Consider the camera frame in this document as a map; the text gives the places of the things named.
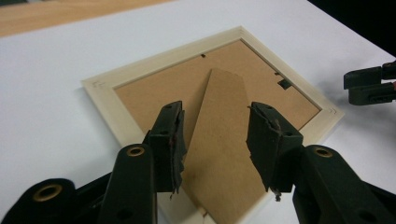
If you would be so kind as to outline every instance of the white table surface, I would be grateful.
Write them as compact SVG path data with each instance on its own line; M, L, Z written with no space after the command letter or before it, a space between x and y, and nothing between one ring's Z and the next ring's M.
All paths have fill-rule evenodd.
M239 25L345 111L322 144L396 193L396 104L350 105L343 90L346 72L394 57L305 0L184 0L0 38L0 218L37 182L111 171L120 146L82 79ZM246 220L297 222L291 194Z

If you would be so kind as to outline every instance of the brown cardboard backing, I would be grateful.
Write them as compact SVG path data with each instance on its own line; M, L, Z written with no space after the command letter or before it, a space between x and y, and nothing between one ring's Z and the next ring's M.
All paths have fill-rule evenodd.
M242 41L214 49L115 91L144 133L152 127L163 105L183 101L188 146L212 68L242 77L249 102L272 105L298 130L318 113L293 87L283 90L277 84L283 77L275 75L276 71Z
M248 131L247 106L250 105L250 102L257 101L275 107L298 130L311 120L319 110L294 87L284 90L279 86L278 82L283 77L277 76L276 71L242 41L236 41L230 45L214 49L205 55L197 56L151 76L118 87L115 91L144 133L152 127L163 105L178 100L183 101L183 108L186 110L184 131L186 145L187 147L191 146L191 149L203 147L199 144L195 145L199 142L199 140L195 140L198 136L194 135L193 141L195 143L193 145L191 145L191 138L198 116L208 116L202 114L203 111L200 112L200 110L212 69L218 71L218 73L223 70L227 71L224 72L227 74L237 74L237 76L228 74L227 78L223 74L222 78L216 79L215 84L211 84L208 91L223 89L221 94L216 95L217 101L229 105L234 104L235 107L242 106L237 111L243 111L242 113L244 115L246 113L246 115L244 116L245 119L229 119L227 114L237 116L236 114L239 112L219 109L219 107L216 107L217 109L208 108L207 111L211 111L209 116L216 118L212 119L213 124L217 124L215 121L222 118L227 118L226 120L233 124L224 126L224 128L227 128L222 129L223 132L227 133L230 128L231 130L244 130L242 135L213 140L210 143L210 146L212 146L210 149L240 147L241 150L235 151L231 157L221 157L221 153L214 154L217 160L221 161L219 164L226 166L221 168L219 164L217 166L215 164L213 167L216 166L219 169L218 171L211 168L212 160L205 161L207 159L205 153L189 152L186 159L186 171L183 174L186 178L183 188L192 194L193 201L206 209L217 222L232 223L240 218L264 194L262 182L257 172L248 168L251 168L252 164L248 162L247 170L239 173L232 174L233 170L228 170L228 167L233 166L235 162L233 160L242 160L241 158L246 158L248 154L245 140ZM198 125L201 130L212 127L205 127L211 125L211 122L200 122ZM193 157L196 157L195 159L198 161L205 161L205 163L192 162L194 161ZM201 176L200 184L197 185L199 187L191 186L191 189L189 189L191 176L195 175L196 178L198 174L204 172L213 174ZM250 182L246 183L238 181L238 178L243 177L243 175L255 177L252 177ZM228 193L222 195L222 200L213 198L211 192L221 191L228 191Z
M183 173L184 189L217 223L235 223L265 193L246 144L244 79L213 69Z

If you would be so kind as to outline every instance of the frame backing board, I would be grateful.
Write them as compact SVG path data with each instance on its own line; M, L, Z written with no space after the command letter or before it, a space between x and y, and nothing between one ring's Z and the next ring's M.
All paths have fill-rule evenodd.
M122 147L142 141L162 105L183 100L189 144L210 71L216 67L241 76L247 99L274 106L300 130L306 145L319 142L343 116L243 27L91 77L83 85ZM292 87L283 90L277 85L283 78ZM259 83L271 86L263 88ZM172 202L169 194L159 195L159 205L171 223L210 221L191 205L184 191Z

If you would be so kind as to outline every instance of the metal rivet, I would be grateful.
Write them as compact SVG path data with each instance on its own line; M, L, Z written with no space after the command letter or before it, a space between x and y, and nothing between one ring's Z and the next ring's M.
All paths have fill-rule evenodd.
M320 157L324 157L324 158L332 157L332 153L324 147L315 147L314 151Z
M131 147L126 151L126 154L130 157L137 157L145 153L145 149L142 147Z
M33 200L38 203L43 203L50 199L55 198L62 191L62 185L59 184L50 184L42 187L33 195Z

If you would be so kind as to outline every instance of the picture frame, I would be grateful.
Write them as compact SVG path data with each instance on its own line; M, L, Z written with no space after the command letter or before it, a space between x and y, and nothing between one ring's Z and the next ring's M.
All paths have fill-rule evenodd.
M90 77L83 80L82 84L120 146L125 147L141 142L145 133L116 94L116 88L238 40L244 42L318 108L319 112L305 124L300 133L304 136L305 146L320 143L344 113L242 26ZM158 202L170 223L215 223L210 216L203 216L183 190L172 201L169 200L169 194L159 194Z

